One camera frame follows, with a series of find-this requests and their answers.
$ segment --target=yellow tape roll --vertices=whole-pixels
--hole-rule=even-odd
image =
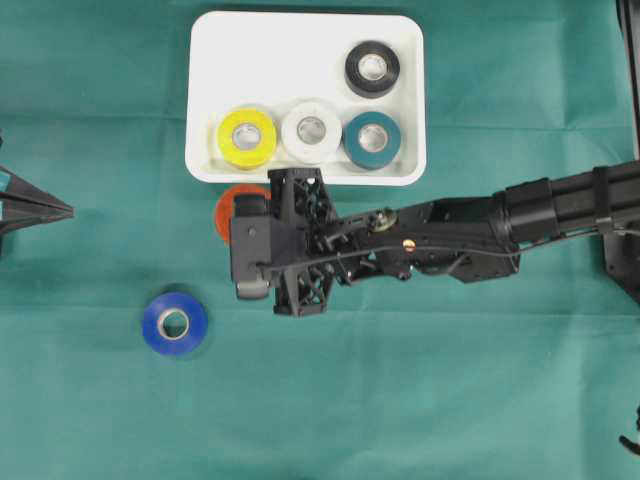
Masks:
[[[276,144],[273,120],[254,108],[231,112],[218,127],[218,146],[222,156],[244,170],[257,168],[271,160]]]

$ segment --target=tape roll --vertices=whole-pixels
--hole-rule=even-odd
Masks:
[[[267,163],[276,151],[273,120],[254,108],[241,108],[227,115],[218,127],[217,138],[224,159],[243,170]]]
[[[229,244],[229,222],[233,216],[233,201],[238,195],[246,195],[247,193],[254,193],[262,195],[267,199],[271,198],[271,193],[266,188],[259,187],[257,185],[236,185],[224,191],[220,196],[220,199],[216,203],[214,211],[214,223],[216,231],[222,241]]]
[[[182,316],[186,327],[178,335],[167,333],[167,320]],[[194,350],[207,333],[204,307],[186,293],[171,292],[156,297],[145,309],[142,336],[147,344],[162,355],[183,355]]]
[[[324,104],[303,102],[284,117],[280,134],[284,148],[293,158],[315,165],[338,150],[342,122]]]
[[[357,45],[345,62],[349,88],[364,98],[379,98],[391,91],[400,76],[400,60],[391,48],[376,41]]]
[[[365,112],[344,129],[344,149],[353,163],[367,170],[389,165],[400,150],[398,124],[381,112]]]

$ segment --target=green tablecloth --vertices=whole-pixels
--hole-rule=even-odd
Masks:
[[[0,476],[7,479],[631,479],[638,306],[598,241],[511,279],[380,279],[291,319],[239,303],[184,165],[189,33],[174,0],[5,1],[0,162],[76,207],[0,261]],[[484,195],[632,159],[609,0],[247,2],[408,15],[424,30],[427,173],[331,188],[343,214]],[[206,305],[186,358],[140,319],[167,287]]]

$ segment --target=white tape roll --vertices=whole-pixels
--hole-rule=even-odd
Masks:
[[[281,135],[284,148],[292,157],[315,165],[338,150],[342,123],[324,104],[304,102],[293,107],[284,117]]]

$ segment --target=wire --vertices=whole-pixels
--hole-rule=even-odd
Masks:
[[[633,236],[638,236],[640,237],[640,230],[633,230],[633,229],[628,229],[628,228],[617,228],[614,229],[611,234],[616,234],[616,235],[633,235]],[[556,238],[552,238],[550,240],[546,240],[544,242],[541,243],[536,243],[533,245],[530,245],[528,247],[524,247],[524,248],[519,248],[517,250],[511,251],[511,252],[494,252],[492,250],[482,250],[479,248],[457,248],[457,247],[447,247],[447,246],[440,246],[440,245],[425,245],[425,246],[416,246],[414,251],[423,251],[423,250],[427,250],[427,251],[434,251],[434,252],[459,252],[459,253],[466,253],[466,254],[476,254],[476,255],[486,255],[489,257],[499,257],[499,258],[514,258],[514,257],[519,257],[522,254],[525,253],[529,253],[533,250],[538,250],[540,248],[544,248],[544,247],[549,247],[551,245],[556,245],[558,243],[562,243],[568,240],[574,240],[576,238],[587,238],[587,237],[594,237],[597,235],[602,235],[600,233],[599,230],[596,229],[592,229],[592,230],[585,230],[583,232],[579,232],[579,233],[574,233],[571,235],[562,235],[561,237],[556,237]],[[311,265],[316,265],[318,263],[327,263],[327,262],[336,262],[336,261],[340,261],[340,260],[344,260],[347,258],[353,258],[353,257],[361,257],[364,255],[370,255],[372,253],[381,253],[381,252],[388,252],[388,251],[393,251],[393,250],[404,250],[405,248],[402,245],[386,245],[384,247],[376,247],[376,248],[371,248],[371,249],[365,249],[365,250],[355,250],[353,252],[347,252],[347,253],[336,253],[335,255],[327,255],[324,257],[317,257],[311,260],[306,260],[306,261],[302,261],[302,262],[295,262],[295,263],[289,263],[287,265],[261,265],[261,267],[263,267],[265,270],[268,271],[274,271],[274,270],[279,270],[281,268],[285,268],[285,267],[307,267],[307,266],[311,266]],[[462,257],[458,258],[456,260],[456,262],[458,260],[460,260],[461,258],[466,257],[465,255],[463,255]],[[457,268],[459,266],[459,264],[456,264],[455,266],[453,266],[453,268]]]

